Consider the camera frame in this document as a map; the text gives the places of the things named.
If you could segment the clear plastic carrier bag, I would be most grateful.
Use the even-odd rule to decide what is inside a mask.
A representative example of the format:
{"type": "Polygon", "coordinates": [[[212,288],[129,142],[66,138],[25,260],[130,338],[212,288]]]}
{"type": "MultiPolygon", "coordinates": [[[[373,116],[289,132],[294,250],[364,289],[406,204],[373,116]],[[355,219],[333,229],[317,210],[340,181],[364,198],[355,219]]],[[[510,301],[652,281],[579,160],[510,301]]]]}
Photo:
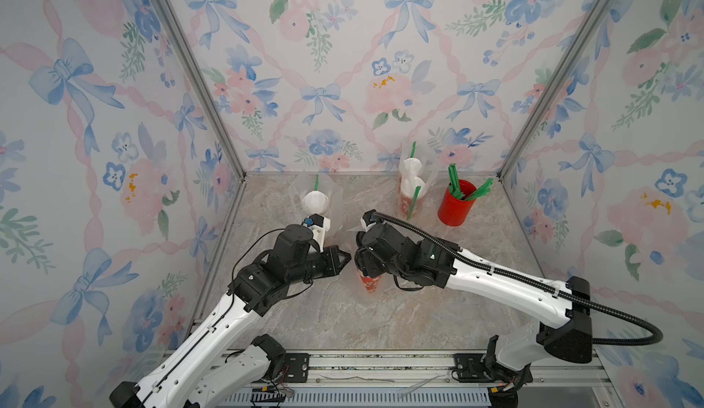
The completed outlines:
{"type": "Polygon", "coordinates": [[[344,190],[324,172],[299,173],[288,189],[298,219],[322,215],[330,220],[328,233],[338,233],[345,224],[344,190]]]}

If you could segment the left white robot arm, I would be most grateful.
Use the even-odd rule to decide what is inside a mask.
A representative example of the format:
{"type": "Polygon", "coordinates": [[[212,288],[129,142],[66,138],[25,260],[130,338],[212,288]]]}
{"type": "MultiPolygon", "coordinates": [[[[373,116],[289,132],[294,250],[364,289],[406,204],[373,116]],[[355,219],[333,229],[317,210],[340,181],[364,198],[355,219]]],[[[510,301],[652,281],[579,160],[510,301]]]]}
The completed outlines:
{"type": "Polygon", "coordinates": [[[218,369],[213,364],[250,325],[277,303],[291,299],[293,285],[311,287],[317,280],[341,274],[352,256],[338,246],[326,246],[325,235],[317,225],[289,225],[279,230],[272,248],[236,273],[198,329],[139,382],[121,382],[110,394],[110,404],[216,407],[253,382],[276,379],[286,350],[269,335],[258,336],[218,369]]]}

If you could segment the white lid cup back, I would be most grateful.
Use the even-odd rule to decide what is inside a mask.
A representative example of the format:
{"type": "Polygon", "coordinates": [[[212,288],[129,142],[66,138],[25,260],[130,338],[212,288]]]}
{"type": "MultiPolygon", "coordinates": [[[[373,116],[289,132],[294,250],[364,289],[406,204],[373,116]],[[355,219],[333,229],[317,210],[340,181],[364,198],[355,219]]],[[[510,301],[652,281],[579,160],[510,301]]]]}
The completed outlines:
{"type": "Polygon", "coordinates": [[[407,218],[407,212],[408,212],[408,205],[410,204],[410,200],[414,195],[414,188],[416,186],[422,186],[423,189],[420,193],[420,197],[418,199],[418,202],[416,204],[416,208],[414,211],[414,215],[420,210],[420,208],[423,206],[423,203],[425,202],[425,197],[427,195],[429,185],[421,178],[417,177],[413,181],[412,180],[403,180],[402,178],[400,179],[400,209],[402,215],[404,215],[407,218]]]}

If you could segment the red cup white lid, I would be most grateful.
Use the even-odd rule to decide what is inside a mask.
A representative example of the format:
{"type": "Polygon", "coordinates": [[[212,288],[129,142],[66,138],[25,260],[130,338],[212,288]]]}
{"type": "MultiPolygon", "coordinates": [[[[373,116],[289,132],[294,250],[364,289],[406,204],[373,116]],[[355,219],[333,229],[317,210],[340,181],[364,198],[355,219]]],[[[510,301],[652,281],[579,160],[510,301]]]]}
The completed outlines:
{"type": "Polygon", "coordinates": [[[414,180],[424,168],[424,164],[418,158],[408,158],[401,162],[400,171],[403,180],[414,180]]]}

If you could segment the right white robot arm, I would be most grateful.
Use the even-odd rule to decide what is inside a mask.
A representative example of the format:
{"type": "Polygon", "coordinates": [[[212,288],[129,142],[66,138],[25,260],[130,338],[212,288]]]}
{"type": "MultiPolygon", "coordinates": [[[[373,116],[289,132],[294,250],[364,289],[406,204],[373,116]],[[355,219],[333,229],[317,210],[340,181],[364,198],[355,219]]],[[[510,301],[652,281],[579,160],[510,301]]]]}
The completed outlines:
{"type": "Polygon", "coordinates": [[[524,380],[531,365],[544,358],[588,364],[592,360],[592,325],[585,305],[585,281],[548,281],[525,276],[477,257],[438,238],[415,242],[389,223],[369,226],[356,237],[355,263],[369,278],[388,274],[408,281],[408,292],[449,288],[472,292],[531,316],[509,335],[495,335],[480,356],[480,378],[507,384],[524,380]]]}

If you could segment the red cup black lid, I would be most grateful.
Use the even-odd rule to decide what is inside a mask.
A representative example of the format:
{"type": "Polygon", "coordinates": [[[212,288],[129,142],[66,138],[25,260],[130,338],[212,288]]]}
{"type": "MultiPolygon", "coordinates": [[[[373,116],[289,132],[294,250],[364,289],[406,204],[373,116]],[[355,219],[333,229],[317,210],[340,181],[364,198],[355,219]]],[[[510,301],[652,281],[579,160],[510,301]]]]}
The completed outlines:
{"type": "Polygon", "coordinates": [[[359,272],[359,279],[362,281],[362,284],[368,294],[375,294],[379,288],[379,282],[381,281],[380,277],[372,278],[369,276],[366,276],[362,272],[359,272]]]}

